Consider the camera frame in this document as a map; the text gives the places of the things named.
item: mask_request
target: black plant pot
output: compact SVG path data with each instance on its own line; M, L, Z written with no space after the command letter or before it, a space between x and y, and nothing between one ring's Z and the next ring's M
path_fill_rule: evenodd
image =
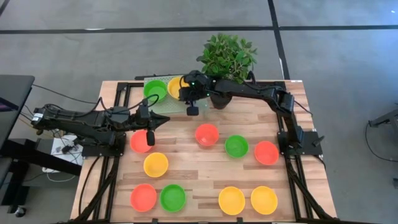
M214 108L219 110L224 109L231 99L232 96L210 93L210 100L213 103Z

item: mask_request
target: wooden table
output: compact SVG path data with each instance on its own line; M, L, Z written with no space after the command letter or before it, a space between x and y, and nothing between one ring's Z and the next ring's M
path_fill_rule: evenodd
M117 81L105 81L102 84L99 95L103 97L106 107L114 104L117 83ZM287 91L309 109L303 83L301 81L285 81L285 83ZM132 88L129 105L140 102L142 98L142 88ZM304 130L314 128L308 113L297 105L294 111L298 124ZM170 117L168 123L156 129L156 145L150 150L150 152L162 152L169 159L169 169L162 177L156 179L148 177L142 165L149 153L132 152L129 141L126 141L124 155L119 164L111 222L150 222L152 218L158 218L160 222L235 222L236 217L243 217L245 222L295 220L284 158L280 157L274 166L262 166L254 158L254 146L259 141L271 141L277 145L276 133L279 129L276 115L267 103L234 97L223 110L210 107L206 113L196 117L188 117L185 114L175 114ZM200 147L195 140L195 129L203 123L214 124L219 129L220 140L213 147ZM127 139L130 139L132 134L132 131L128 132ZM249 142L249 153L242 159L232 159L224 151L224 142L232 134L240 134ZM89 158L84 161L71 218L78 215L81 188L94 159ZM309 191L324 210L335 217L336 212L322 163L313 156L302 156L302 160ZM87 206L97 191L101 165L102 158L94 166L88 178L82 208ZM130 206L130 193L136 185L143 183L152 184L156 188L158 201L151 211L139 213ZM179 184L185 189L187 202L180 212L168 213L160 206L160 191L168 184ZM260 185L274 189L278 196L277 210L271 215L260 215L251 206L250 194ZM246 206L238 216L226 215L218 206L218 194L227 186L235 186L245 195ZM297 193L301 214L305 217L303 198L299 189ZM105 192L104 195L100 218L104 217L108 193Z

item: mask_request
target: green bowl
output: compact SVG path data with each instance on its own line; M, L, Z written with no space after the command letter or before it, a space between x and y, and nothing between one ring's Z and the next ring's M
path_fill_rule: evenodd
M226 153L233 158L241 158L246 155L249 150L248 142L244 137L240 135L230 136L225 141L224 146Z
M160 193L160 204L168 212L178 212L185 205L184 189L177 184L167 185Z
M147 83L144 86L144 96L148 97L151 96L153 94L158 94L159 95L159 100L158 102L161 102L162 100L164 100L166 98L167 95L167 86L164 82L160 81L160 80L153 80L150 81L149 83ZM151 98L148 99L148 101L155 101L157 99L157 97L153 96Z

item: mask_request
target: gray floor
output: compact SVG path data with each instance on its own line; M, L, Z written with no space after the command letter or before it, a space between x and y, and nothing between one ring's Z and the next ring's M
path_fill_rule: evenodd
M398 24L396 1L274 2L280 26ZM271 25L267 1L11 0L0 17L0 30L258 25ZM234 33L259 48L257 78L282 78L273 31ZM39 85L94 101L103 80L201 68L195 59L211 34L0 35L0 73L34 75ZM398 164L369 152L364 127L367 120L398 107L398 31L282 31L281 35L291 79L304 81L315 126L326 136L322 146L338 216L396 223L398 190L392 178L398 177ZM90 108L34 88L27 105L34 108L44 103L82 111ZM388 125L368 134L376 153L398 159L398 142ZM20 122L12 137L36 138ZM75 184L35 187L25 217L6 215L4 207L0 217L6 217L5 223L65 221L74 193Z

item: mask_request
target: potted plant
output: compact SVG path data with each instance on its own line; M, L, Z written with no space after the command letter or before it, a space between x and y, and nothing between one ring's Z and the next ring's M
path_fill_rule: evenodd
M238 39L237 35L212 35L205 44L203 55L197 58L198 62L205 64L201 71L208 76L237 83L245 81L249 67L253 70L254 64L257 63L253 57L257 54L257 49L252 49L252 42ZM210 99L215 108L223 109L232 97L210 93Z

